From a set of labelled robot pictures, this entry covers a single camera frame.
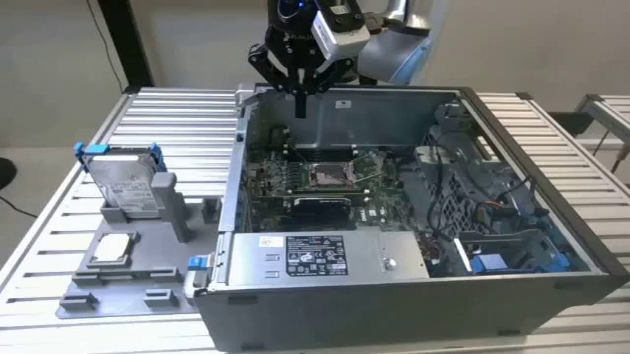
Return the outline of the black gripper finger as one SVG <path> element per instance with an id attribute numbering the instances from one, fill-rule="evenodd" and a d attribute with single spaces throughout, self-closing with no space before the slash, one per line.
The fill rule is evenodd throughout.
<path id="1" fill-rule="evenodd" d="M 305 68 L 305 77 L 300 89 L 300 117 L 306 118 L 308 97 L 326 92 L 353 69 L 356 61 L 350 58 L 336 61 L 320 72 L 314 65 Z"/>
<path id="2" fill-rule="evenodd" d="M 265 44 L 254 44 L 250 47 L 248 61 L 265 78 L 269 85 L 281 92 L 289 93 L 296 98 L 296 117 L 302 117 L 302 87 L 298 78 L 298 70 L 289 69 L 285 74 L 269 59 L 269 48 Z"/>

